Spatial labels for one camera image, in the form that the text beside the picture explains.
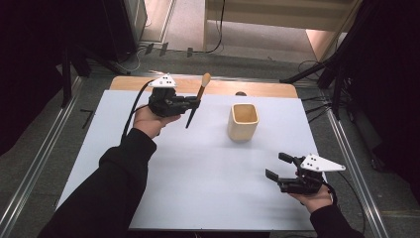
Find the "hand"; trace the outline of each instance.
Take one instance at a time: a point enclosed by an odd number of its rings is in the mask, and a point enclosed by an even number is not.
[[[315,210],[321,207],[333,204],[331,195],[326,185],[322,185],[321,188],[319,188],[318,193],[316,194],[304,195],[289,193],[289,195],[296,198],[303,205],[305,205],[310,213],[314,212]]]
[[[151,139],[160,133],[160,129],[165,127],[166,124],[176,121],[180,115],[171,117],[158,117],[156,116],[149,106],[145,106],[137,110],[134,116],[133,127],[143,131]]]

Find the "white table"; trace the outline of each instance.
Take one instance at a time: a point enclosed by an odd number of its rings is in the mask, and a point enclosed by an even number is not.
[[[98,167],[99,158],[119,145],[136,91],[105,91],[68,182],[63,201]],[[147,103],[144,92],[139,104]],[[234,103],[254,103],[260,124],[247,143],[227,135]],[[188,129],[189,112],[155,138],[148,186],[131,229],[313,230],[306,208],[264,175],[269,169],[294,178],[296,167],[279,152],[317,154],[300,99],[204,95]]]

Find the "cable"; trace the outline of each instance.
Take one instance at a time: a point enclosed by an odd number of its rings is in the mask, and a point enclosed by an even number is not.
[[[309,61],[315,62],[315,64],[314,64],[314,65],[317,65],[317,64],[321,63],[321,62],[318,62],[318,61],[316,61],[316,60],[305,60],[305,61],[303,61],[303,62],[301,62],[301,63],[299,64],[299,66],[297,67],[297,71],[300,73],[300,72],[301,72],[301,71],[300,71],[300,67],[301,67],[304,63],[309,62]],[[308,77],[308,76],[305,76],[305,78],[307,78],[307,79],[309,79],[309,80],[318,80],[318,79],[319,79],[319,77],[320,77],[320,75],[318,75],[318,73],[317,73],[317,72],[314,72],[314,74],[315,74],[315,75],[317,75],[317,76],[318,76],[318,78],[310,78],[310,77]]]
[[[223,27],[223,16],[225,15],[225,3],[226,3],[226,0],[223,0],[222,15],[220,17],[220,27],[217,26],[217,21],[216,21],[216,29],[219,32],[219,43],[211,51],[207,51],[207,52],[192,52],[193,54],[195,54],[195,55],[211,54],[211,53],[214,53],[217,49],[219,49],[220,45],[222,45],[222,47],[223,47],[222,51],[225,49],[225,47],[222,44],[222,38],[223,38],[223,35],[222,35],[222,32],[223,32],[222,31],[222,27]],[[167,52],[176,52],[176,53],[188,53],[188,51],[181,51],[181,50],[166,50],[166,51]]]
[[[365,211],[364,211],[364,207],[362,206],[362,202],[359,199],[358,194],[356,193],[355,189],[352,187],[352,184],[346,179],[346,177],[343,176],[343,174],[340,173],[340,172],[337,172],[337,173],[346,181],[346,183],[349,185],[350,189],[352,190],[353,194],[355,195],[356,199],[358,200],[359,206],[360,206],[361,211],[362,211],[362,217],[364,219],[364,226],[362,228],[362,234],[365,235],[365,232],[366,232],[366,229],[367,229],[367,227],[366,227],[367,221],[366,221],[366,218],[365,218]]]
[[[139,109],[141,109],[141,108],[143,108],[143,107],[147,106],[147,105],[144,105],[144,106],[139,107],[139,108],[137,108],[137,109],[136,109],[136,105],[137,105],[137,103],[139,102],[139,99],[140,99],[140,97],[142,96],[143,91],[145,91],[146,87],[148,87],[149,83],[151,83],[152,81],[153,81],[153,80],[148,81],[145,85],[143,85],[142,89],[140,89],[139,94],[137,95],[136,100],[135,100],[135,101],[134,101],[134,103],[133,103],[133,107],[132,107],[132,109],[131,109],[131,111],[130,111],[130,116],[129,116],[129,119],[127,120],[127,122],[126,122],[126,126],[124,127],[123,135],[121,136],[121,142],[122,142],[122,141],[126,138],[126,136],[127,136],[127,131],[129,130],[129,126],[130,126],[130,122],[131,122],[131,119],[132,119],[132,117],[133,117],[133,114],[135,114],[137,110],[139,110]]]
[[[326,183],[324,180],[322,181],[322,184],[326,185],[328,189],[331,191],[331,194],[333,196],[333,205],[337,205],[337,203],[339,202],[339,198],[337,197],[336,190],[331,185]]]
[[[322,111],[321,113],[319,113],[317,116],[315,116],[314,118],[312,118],[312,119],[308,120],[308,123],[313,122],[315,119],[319,118],[320,116],[322,116],[324,113],[326,113],[326,112],[327,112],[328,110],[330,110],[330,109],[331,109],[331,107],[327,107],[327,108],[325,108],[325,110],[324,110],[324,111]]]
[[[330,97],[329,97],[329,96],[316,96],[316,97],[303,98],[303,99],[300,99],[300,100],[301,100],[301,101],[310,101],[310,100],[314,100],[314,101],[324,101],[324,100],[326,100],[326,99],[330,100]]]
[[[216,51],[220,47],[220,44],[222,43],[222,24],[223,24],[223,15],[225,15],[225,3],[226,3],[226,1],[223,0],[222,15],[220,17],[219,43],[217,44],[217,46],[212,51],[208,51],[208,52],[205,52],[205,53],[213,53],[214,51]]]
[[[318,111],[319,109],[321,109],[323,107],[331,107],[331,105],[332,105],[332,103],[327,103],[327,104],[324,104],[322,106],[317,106],[317,107],[314,107],[314,108],[311,108],[311,109],[306,110],[305,113],[306,114],[309,114],[311,112]]]
[[[123,70],[125,70],[125,71],[128,71],[128,72],[132,72],[132,71],[135,71],[135,70],[137,70],[139,67],[140,67],[140,58],[139,58],[139,53],[140,52],[142,52],[143,50],[145,50],[145,49],[147,49],[147,47],[143,47],[143,46],[140,46],[139,47],[139,50],[137,51],[137,53],[136,53],[136,58],[137,58],[137,62],[138,62],[138,64],[137,64],[137,66],[134,68],[134,69],[127,69],[127,68],[125,68],[125,67],[123,67],[122,65],[120,65],[119,63],[115,63],[118,67],[120,67],[120,68],[122,68]]]

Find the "ceramic cup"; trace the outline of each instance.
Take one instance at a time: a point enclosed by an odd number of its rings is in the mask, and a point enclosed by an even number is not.
[[[249,141],[259,124],[259,114],[254,104],[232,105],[228,121],[228,135],[233,141]]]

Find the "black sleeve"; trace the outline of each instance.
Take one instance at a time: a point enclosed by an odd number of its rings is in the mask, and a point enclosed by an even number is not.
[[[354,230],[336,205],[329,205],[312,212],[311,222],[319,238],[362,238]]]
[[[58,208],[39,237],[124,237],[142,199],[157,145],[132,129]]]

